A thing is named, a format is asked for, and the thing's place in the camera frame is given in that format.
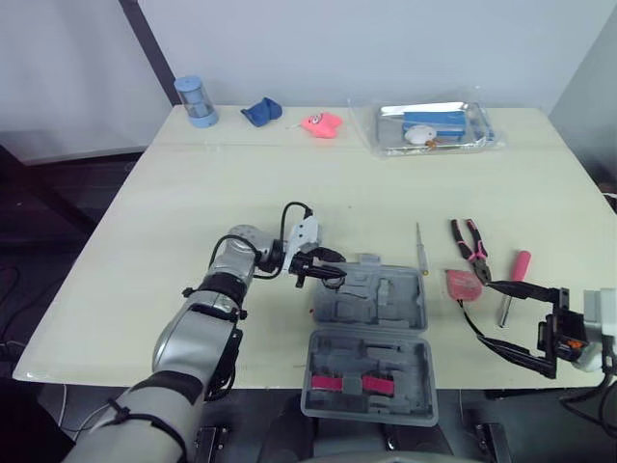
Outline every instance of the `white robot part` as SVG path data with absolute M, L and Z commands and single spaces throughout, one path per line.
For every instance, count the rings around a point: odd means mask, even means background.
M 574 365 L 596 371 L 602 367 L 603 337 L 613 338 L 613 352 L 617 353 L 617 288 L 584 291 L 584 322 L 589 345 Z
M 319 246 L 320 234 L 319 222 L 314 215 L 307 217 L 291 229 L 285 249 L 285 259 L 282 262 L 283 273 L 289 273 L 289 266 L 296 254 L 307 253 Z

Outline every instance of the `screwdriver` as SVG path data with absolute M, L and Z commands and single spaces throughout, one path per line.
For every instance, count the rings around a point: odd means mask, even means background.
M 520 251 L 518 253 L 517 258 L 514 261 L 514 266 L 512 267 L 511 280 L 513 282 L 521 282 L 524 279 L 524 275 L 527 273 L 527 268 L 529 267 L 530 261 L 531 254 L 528 251 Z M 508 314 L 510 313 L 511 305 L 512 296 L 503 296 L 503 299 L 501 300 L 501 318 L 499 319 L 499 328 L 503 328 L 505 326 L 505 322 L 508 319 Z
M 424 252 L 424 244 L 422 244 L 422 235 L 420 234 L 420 223 L 416 222 L 416 239 L 417 239 L 417 261 L 419 263 L 420 272 L 425 277 L 428 275 L 428 262 L 426 261 L 426 253 Z

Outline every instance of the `orange component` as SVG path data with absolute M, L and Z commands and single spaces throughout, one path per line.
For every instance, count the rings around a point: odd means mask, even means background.
M 582 342 L 580 340 L 567 340 L 566 344 L 573 349 L 580 349 L 582 347 Z

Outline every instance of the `white wall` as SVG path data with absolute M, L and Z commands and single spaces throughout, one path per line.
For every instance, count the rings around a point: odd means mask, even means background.
M 142 0 L 176 75 L 218 102 L 344 104 L 479 85 L 550 111 L 615 0 Z
M 170 109 L 117 0 L 0 2 L 0 144 L 22 160 L 147 146 Z
M 592 177 L 617 179 L 617 9 L 559 98 L 550 120 Z
M 141 0 L 219 103 L 433 95 L 549 111 L 617 0 Z M 27 162 L 146 146 L 169 111 L 117 0 L 0 2 L 0 143 Z

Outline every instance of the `pink screwdriver handle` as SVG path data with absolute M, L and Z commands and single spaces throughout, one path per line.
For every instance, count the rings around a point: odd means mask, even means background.
M 531 254 L 528 251 L 519 252 L 517 259 L 514 261 L 514 267 L 512 267 L 513 282 L 521 282 L 524 279 L 524 274 L 527 273 L 530 261 Z

